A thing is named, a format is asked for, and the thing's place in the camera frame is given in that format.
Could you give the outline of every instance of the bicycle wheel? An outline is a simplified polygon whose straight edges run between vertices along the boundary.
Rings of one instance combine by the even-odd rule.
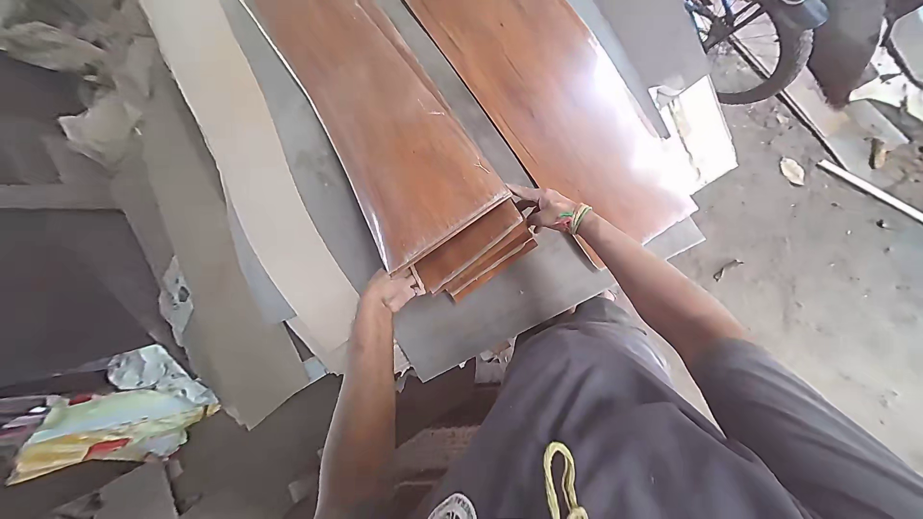
[[[788,86],[810,56],[813,31],[793,28],[755,0],[687,0],[702,48],[712,64],[718,101],[749,104]],[[735,45],[766,71],[735,66]]]

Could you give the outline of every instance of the hand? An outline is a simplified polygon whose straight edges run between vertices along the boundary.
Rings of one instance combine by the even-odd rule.
[[[570,219],[562,217],[563,213],[573,214],[579,204],[554,189],[534,189],[532,187],[514,186],[507,184],[514,195],[522,200],[516,202],[516,209],[520,212],[530,207],[535,207],[526,218],[526,223],[535,226],[537,232],[542,227],[567,233]]]
[[[420,288],[414,286],[415,283],[416,280],[410,272],[392,278],[387,272],[379,270],[366,285],[361,303],[380,304],[395,314],[407,301],[423,293]]]

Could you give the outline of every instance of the yellow cord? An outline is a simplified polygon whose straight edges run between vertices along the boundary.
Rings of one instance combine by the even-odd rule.
[[[548,511],[551,512],[552,519],[561,518],[561,511],[557,507],[555,482],[551,479],[551,462],[557,453],[564,456],[564,477],[561,478],[561,487],[564,489],[564,500],[568,503],[567,519],[590,519],[586,510],[577,504],[577,490],[574,488],[577,466],[574,464],[573,454],[570,453],[568,446],[560,441],[552,441],[545,448],[545,494],[548,498]]]

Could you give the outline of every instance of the concrete floor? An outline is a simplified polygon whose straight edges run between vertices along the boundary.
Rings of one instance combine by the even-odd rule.
[[[818,169],[826,153],[777,100],[724,113],[740,166],[693,196],[700,210],[692,218],[707,241],[673,264],[923,471],[923,225]],[[804,166],[804,187],[781,175],[782,157]],[[923,192],[916,165],[905,195]],[[734,259],[744,264],[716,282]]]

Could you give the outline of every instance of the person's left hand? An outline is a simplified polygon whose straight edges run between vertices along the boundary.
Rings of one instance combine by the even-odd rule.
[[[364,303],[379,303],[392,314],[397,313],[407,304],[407,301],[423,293],[422,290],[414,286],[415,283],[416,280],[409,272],[404,276],[392,278],[387,272],[379,270],[375,272],[375,275],[366,285],[366,291],[362,294],[362,301]]]

